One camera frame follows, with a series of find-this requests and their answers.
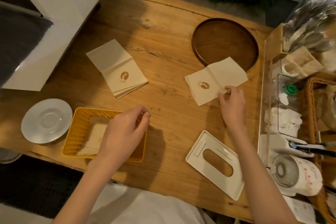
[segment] green bottle cap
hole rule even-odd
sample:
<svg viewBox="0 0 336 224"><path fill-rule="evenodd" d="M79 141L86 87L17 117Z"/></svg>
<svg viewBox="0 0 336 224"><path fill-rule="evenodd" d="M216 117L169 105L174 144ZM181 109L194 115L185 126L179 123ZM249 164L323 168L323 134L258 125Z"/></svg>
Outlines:
<svg viewBox="0 0 336 224"><path fill-rule="evenodd" d="M285 92L289 95L295 95L297 93L297 87L295 85L287 85Z"/></svg>

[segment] wooden countertop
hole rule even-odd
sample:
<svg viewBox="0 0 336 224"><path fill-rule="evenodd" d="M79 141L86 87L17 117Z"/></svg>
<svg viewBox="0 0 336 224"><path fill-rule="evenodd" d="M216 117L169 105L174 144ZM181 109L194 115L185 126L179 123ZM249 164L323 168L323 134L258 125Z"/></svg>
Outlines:
<svg viewBox="0 0 336 224"><path fill-rule="evenodd" d="M185 161L203 130L234 150L218 100L198 107L184 79L204 68L191 49L193 30L214 17L242 24L258 42L259 60L240 86L249 134L257 145L264 40L271 28L181 0L101 0L101 9L90 16L41 91L0 92L0 147L82 171L88 160L61 156L65 135L48 145L23 137L20 124L28 109L47 98L63 99L73 111L77 107L124 111L141 103L152 113L144 161L123 164L113 179L251 221L245 190L234 201ZM119 100L85 55L112 39L134 57L149 81Z"/></svg>

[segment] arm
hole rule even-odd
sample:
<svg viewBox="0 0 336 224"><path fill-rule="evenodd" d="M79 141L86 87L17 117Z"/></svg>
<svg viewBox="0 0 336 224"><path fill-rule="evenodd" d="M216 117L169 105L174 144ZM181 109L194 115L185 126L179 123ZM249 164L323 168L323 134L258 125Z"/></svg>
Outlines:
<svg viewBox="0 0 336 224"><path fill-rule="evenodd" d="M143 137L150 118L149 111L138 105L108 124L97 157L92 160L53 224L86 223L98 196L114 173L129 158Z"/></svg>
<svg viewBox="0 0 336 224"><path fill-rule="evenodd" d="M233 86L226 86L225 89L230 90L231 94L229 97L218 94L221 112L233 137L254 222L258 224L297 223L247 134L244 124L243 91Z"/></svg>

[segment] hand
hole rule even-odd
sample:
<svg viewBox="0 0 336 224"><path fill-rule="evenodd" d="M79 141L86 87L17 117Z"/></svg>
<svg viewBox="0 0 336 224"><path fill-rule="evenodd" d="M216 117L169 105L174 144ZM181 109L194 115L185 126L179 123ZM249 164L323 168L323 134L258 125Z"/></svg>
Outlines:
<svg viewBox="0 0 336 224"><path fill-rule="evenodd" d="M150 116L147 108L142 105L116 115L107 125L97 158L107 159L112 167L118 165L119 168L141 141Z"/></svg>
<svg viewBox="0 0 336 224"><path fill-rule="evenodd" d="M245 128L244 111L245 111L245 98L243 90L238 90L234 86L225 86L228 93L223 95L218 93L220 102L220 109L222 112L223 120L231 133L235 130Z"/></svg>

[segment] yellow basket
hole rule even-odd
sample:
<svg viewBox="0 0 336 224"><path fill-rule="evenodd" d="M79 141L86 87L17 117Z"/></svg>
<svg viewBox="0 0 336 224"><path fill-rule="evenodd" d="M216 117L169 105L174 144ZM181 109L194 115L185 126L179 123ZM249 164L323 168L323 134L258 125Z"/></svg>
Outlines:
<svg viewBox="0 0 336 224"><path fill-rule="evenodd" d="M66 136L62 155L66 157L75 158L95 158L96 155L78 155L77 150L84 141L84 136L89 127L89 120L91 116L100 116L107 118L114 118L120 111L100 110L92 108L78 107L73 115L72 122ZM145 144L146 144L147 130L143 135L139 145L133 151L132 155L126 160L127 162L141 162L144 159Z"/></svg>

